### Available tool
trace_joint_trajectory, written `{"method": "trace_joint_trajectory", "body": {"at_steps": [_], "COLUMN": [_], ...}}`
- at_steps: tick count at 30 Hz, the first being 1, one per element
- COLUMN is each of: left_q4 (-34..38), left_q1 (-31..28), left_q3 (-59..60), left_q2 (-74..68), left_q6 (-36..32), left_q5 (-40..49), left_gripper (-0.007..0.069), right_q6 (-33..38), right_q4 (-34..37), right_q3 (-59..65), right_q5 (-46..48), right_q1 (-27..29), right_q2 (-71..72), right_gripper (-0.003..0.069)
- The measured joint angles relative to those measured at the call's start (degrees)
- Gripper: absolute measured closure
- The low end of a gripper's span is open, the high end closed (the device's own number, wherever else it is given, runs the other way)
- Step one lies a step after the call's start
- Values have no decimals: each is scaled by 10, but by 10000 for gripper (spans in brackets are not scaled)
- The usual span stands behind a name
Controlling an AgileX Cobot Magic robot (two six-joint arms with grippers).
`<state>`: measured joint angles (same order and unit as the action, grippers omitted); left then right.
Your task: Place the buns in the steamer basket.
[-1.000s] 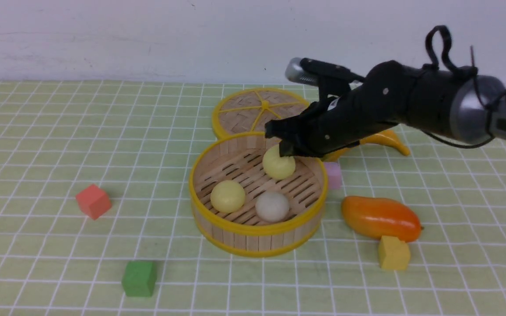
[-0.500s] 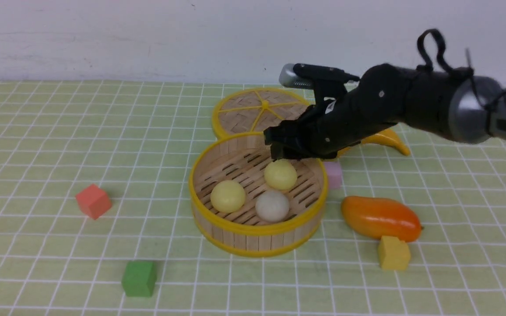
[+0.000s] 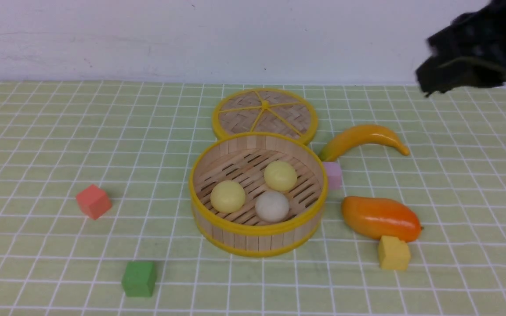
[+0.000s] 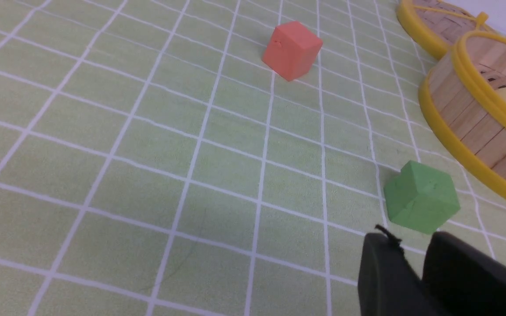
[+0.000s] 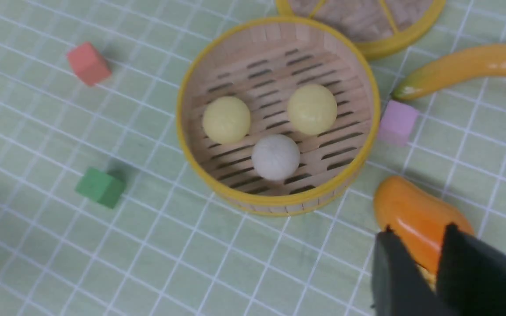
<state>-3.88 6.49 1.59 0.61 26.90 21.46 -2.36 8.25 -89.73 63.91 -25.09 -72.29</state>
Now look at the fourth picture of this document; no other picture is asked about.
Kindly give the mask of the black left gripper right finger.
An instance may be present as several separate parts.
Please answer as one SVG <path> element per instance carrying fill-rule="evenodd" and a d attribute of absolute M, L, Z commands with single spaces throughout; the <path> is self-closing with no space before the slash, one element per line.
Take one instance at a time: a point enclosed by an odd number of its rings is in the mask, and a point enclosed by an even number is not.
<path fill-rule="evenodd" d="M 435 232 L 422 280 L 453 316 L 506 316 L 506 266 L 448 232 Z"/>

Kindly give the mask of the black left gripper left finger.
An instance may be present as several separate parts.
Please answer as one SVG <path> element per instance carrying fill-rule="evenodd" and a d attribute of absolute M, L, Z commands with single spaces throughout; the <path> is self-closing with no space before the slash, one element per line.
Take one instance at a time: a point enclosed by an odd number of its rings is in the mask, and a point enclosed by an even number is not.
<path fill-rule="evenodd" d="M 448 316 L 406 260 L 401 239 L 382 225 L 367 233 L 358 274 L 362 316 Z"/>

